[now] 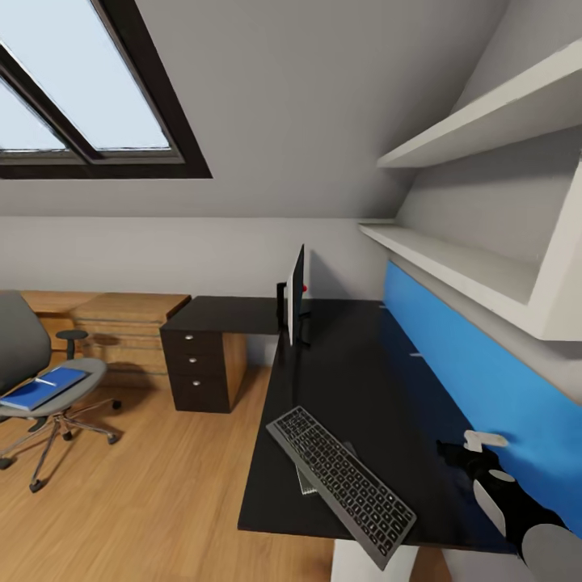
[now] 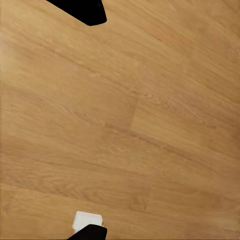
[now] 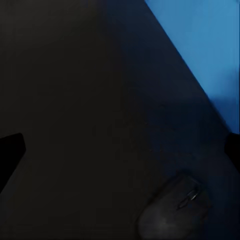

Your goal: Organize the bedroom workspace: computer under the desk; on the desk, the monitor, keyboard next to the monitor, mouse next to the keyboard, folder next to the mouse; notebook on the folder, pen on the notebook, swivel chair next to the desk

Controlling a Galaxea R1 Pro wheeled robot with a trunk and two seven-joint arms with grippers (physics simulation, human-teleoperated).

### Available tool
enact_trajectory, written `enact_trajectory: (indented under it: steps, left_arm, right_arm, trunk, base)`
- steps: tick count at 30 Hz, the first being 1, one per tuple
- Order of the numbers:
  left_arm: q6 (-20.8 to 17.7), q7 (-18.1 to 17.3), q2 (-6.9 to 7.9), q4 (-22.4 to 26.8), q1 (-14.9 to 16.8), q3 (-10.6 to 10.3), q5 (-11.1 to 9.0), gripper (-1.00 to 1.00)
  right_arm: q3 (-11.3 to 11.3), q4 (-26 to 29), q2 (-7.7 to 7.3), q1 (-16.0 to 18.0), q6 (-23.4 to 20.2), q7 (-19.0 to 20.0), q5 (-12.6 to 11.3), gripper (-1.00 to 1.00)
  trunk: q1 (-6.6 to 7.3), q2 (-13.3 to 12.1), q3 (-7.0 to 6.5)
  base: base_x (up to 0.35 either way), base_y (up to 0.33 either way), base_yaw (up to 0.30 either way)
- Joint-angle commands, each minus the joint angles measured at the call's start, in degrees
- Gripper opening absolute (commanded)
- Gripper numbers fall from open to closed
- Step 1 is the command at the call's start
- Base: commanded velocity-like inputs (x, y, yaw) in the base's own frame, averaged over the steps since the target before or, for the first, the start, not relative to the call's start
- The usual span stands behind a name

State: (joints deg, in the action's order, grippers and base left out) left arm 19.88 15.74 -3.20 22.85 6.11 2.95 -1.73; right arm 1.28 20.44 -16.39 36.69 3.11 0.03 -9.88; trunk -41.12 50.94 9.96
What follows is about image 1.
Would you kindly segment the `folder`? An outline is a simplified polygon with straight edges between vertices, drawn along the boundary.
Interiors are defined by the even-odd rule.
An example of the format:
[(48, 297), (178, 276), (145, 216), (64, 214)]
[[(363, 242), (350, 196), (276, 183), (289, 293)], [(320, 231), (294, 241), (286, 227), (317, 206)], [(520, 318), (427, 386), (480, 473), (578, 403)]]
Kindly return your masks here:
[(0, 404), (31, 411), (82, 377), (85, 377), (83, 371), (59, 367), (0, 397)]

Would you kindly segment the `keyboard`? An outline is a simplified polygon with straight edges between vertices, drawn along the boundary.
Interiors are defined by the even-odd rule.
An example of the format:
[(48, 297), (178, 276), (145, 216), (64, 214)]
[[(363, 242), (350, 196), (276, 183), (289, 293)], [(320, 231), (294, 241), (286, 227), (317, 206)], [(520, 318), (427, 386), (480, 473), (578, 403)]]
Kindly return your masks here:
[(266, 428), (384, 571), (416, 514), (301, 405)]

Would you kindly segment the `swivel chair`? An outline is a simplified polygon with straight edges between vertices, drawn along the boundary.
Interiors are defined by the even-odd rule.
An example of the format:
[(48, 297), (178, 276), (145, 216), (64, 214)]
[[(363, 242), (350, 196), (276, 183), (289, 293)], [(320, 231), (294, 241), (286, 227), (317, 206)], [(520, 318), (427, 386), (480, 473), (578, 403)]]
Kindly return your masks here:
[(36, 424), (28, 429), (28, 432), (31, 433), (29, 436), (0, 452), (0, 470), (4, 470), (7, 465), (12, 463), (9, 458), (2, 458), (6, 453), (51, 429), (53, 430), (33, 473), (29, 485), (32, 492), (43, 487), (43, 483), (37, 477), (59, 432), (64, 441), (69, 441), (73, 439), (70, 426), (74, 426), (108, 436), (109, 444), (117, 442), (116, 434), (80, 423), (74, 418), (109, 402), (112, 402), (112, 408), (119, 408), (122, 404), (120, 400), (115, 400), (112, 397), (94, 405), (70, 411), (70, 408), (78, 400), (86, 397), (102, 381), (107, 372), (107, 364), (98, 358), (74, 359), (74, 340), (87, 337), (86, 331), (65, 330), (59, 331), (55, 336), (58, 339), (67, 340), (66, 361), (38, 374), (50, 365), (52, 349), (49, 334), (23, 296), (19, 294), (19, 291), (0, 292), (0, 397), (10, 393), (23, 383), (35, 381), (35, 379), (59, 367), (76, 369), (85, 373), (85, 377), (31, 411), (0, 404), (0, 424), (13, 417), (22, 420), (36, 420)]

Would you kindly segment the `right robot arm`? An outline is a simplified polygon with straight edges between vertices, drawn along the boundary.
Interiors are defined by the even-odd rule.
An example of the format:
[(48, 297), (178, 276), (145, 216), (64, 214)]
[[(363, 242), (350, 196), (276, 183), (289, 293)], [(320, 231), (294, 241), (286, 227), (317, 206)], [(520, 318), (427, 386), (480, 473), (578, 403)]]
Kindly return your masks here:
[(499, 466), (488, 445), (506, 447), (501, 435), (466, 430), (464, 445), (436, 439), (449, 467), (464, 470), (474, 483), (474, 499), (517, 550), (538, 582), (582, 582), (582, 539), (553, 510), (528, 496)]

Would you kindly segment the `notebook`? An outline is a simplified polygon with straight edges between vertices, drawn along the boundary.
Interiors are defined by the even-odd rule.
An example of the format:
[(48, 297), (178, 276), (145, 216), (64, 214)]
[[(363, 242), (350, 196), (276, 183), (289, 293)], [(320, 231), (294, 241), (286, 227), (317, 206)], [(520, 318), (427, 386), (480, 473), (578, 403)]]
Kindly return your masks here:
[[(353, 447), (352, 442), (350, 442), (350, 441), (348, 441), (348, 442), (341, 442), (341, 445), (343, 445), (344, 448), (346, 448), (349, 451), (351, 451), (351, 453), (354, 454), (354, 456), (356, 456), (357, 459), (359, 459), (358, 454), (356, 453), (356, 451), (355, 451), (355, 449)], [(301, 487), (302, 487), (303, 494), (308, 494), (310, 492), (315, 492), (315, 488), (312, 487), (312, 485), (310, 484), (309, 480), (306, 479), (306, 476), (299, 470), (299, 467), (297, 467), (297, 473), (298, 473), (298, 478), (299, 478), (300, 483), (301, 483)]]

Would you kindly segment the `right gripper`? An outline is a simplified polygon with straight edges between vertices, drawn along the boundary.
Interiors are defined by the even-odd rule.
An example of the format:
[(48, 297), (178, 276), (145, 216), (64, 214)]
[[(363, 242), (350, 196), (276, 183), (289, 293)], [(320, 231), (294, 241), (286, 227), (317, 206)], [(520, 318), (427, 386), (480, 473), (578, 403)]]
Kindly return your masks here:
[[(490, 462), (492, 466), (496, 466), (497, 454), (488, 448), (482, 449), (482, 453), (479, 453), (464, 448), (464, 445), (444, 444), (440, 439), (436, 439), (436, 449), (440, 456), (445, 457), (446, 464), (449, 467), (458, 468), (465, 472), (469, 469), (469, 464), (475, 459), (483, 459)], [(469, 472), (467, 472), (466, 476), (469, 476)]]

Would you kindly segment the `monitor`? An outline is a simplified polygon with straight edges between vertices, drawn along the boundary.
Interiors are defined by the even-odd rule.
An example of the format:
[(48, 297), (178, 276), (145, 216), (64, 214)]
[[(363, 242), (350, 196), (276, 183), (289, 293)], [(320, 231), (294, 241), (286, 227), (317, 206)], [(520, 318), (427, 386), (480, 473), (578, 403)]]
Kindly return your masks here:
[[(289, 329), (290, 345), (294, 346), (295, 342), (299, 342), (305, 347), (311, 347), (311, 344), (303, 342), (297, 338), (297, 327), (299, 318), (302, 317), (300, 313), (302, 294), (304, 291), (304, 250), (305, 246), (301, 245), (300, 251), (295, 258), (289, 279), (287, 282), (280, 282), (277, 284), (277, 327), (287, 327)], [(284, 324), (284, 287), (289, 290), (288, 299), (288, 324)]]

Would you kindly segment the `mouse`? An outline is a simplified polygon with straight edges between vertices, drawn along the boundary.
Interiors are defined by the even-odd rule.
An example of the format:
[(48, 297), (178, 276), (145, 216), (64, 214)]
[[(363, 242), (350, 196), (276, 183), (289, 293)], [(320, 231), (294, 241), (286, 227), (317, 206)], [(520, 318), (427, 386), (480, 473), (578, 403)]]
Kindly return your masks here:
[(458, 486), (468, 496), (474, 497), (474, 483), (465, 474), (458, 480)]

